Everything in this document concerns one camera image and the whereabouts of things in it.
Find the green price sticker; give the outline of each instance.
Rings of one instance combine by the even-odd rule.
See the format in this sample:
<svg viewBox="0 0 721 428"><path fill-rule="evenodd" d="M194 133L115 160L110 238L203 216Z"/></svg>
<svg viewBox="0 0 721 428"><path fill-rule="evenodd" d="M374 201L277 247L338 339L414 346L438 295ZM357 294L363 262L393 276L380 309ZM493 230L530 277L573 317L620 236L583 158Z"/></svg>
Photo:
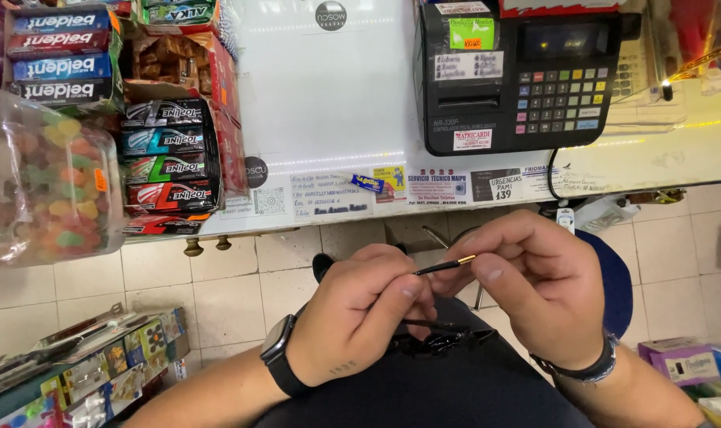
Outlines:
<svg viewBox="0 0 721 428"><path fill-rule="evenodd" d="M452 18L450 49L493 49L495 21L491 17Z"/></svg>

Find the purple box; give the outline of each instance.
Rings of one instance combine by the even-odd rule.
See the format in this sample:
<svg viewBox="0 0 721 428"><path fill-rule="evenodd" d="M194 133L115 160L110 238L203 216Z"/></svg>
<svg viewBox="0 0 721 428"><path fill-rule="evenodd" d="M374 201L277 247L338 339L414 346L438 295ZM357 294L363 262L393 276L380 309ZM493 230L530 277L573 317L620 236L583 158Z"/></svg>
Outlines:
<svg viewBox="0 0 721 428"><path fill-rule="evenodd" d="M695 337L643 342L638 344L638 355L678 386L719 380L712 347Z"/></svg>

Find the qr code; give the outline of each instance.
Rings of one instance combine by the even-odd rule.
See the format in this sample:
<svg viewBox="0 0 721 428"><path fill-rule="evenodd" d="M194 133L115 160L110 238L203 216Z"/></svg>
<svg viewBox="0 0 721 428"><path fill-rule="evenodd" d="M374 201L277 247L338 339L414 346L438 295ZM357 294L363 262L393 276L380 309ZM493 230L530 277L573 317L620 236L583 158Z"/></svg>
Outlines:
<svg viewBox="0 0 721 428"><path fill-rule="evenodd" d="M255 190L254 212L260 216L286 214L287 206L283 201L283 187Z"/></svg>

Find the cash register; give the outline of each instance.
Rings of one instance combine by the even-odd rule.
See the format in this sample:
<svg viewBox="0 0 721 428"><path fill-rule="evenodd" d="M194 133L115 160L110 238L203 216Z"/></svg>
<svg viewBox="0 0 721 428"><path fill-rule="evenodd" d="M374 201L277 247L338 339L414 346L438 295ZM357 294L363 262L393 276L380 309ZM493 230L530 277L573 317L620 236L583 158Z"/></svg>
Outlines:
<svg viewBox="0 0 721 428"><path fill-rule="evenodd" d="M421 5L413 67L426 149L482 155L595 141L617 77L622 16L501 19L497 2Z"/></svg>

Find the smartwatch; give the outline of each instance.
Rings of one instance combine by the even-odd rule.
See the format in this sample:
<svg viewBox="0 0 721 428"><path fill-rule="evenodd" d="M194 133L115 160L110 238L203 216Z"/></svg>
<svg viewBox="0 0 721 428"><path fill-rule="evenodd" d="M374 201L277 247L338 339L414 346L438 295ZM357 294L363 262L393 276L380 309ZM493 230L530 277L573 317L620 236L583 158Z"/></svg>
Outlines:
<svg viewBox="0 0 721 428"><path fill-rule="evenodd" d="M276 381L281 391L292 398L303 395L312 389L295 376L289 366L289 361L287 361L287 344L296 321L297 318L294 315L287 315L279 321L268 333L260 352L260 359L265 362L273 380Z"/></svg>
<svg viewBox="0 0 721 428"><path fill-rule="evenodd" d="M601 356L599 356L598 360L587 369L562 369L561 367L558 367L550 361L542 359L535 354L529 354L529 356L531 356L537 365L549 375L561 375L565 378L570 378L583 383L601 382L614 371L614 366L617 364L616 347L619 345L617 337L606 330L603 331L603 338L603 351L601 352Z"/></svg>

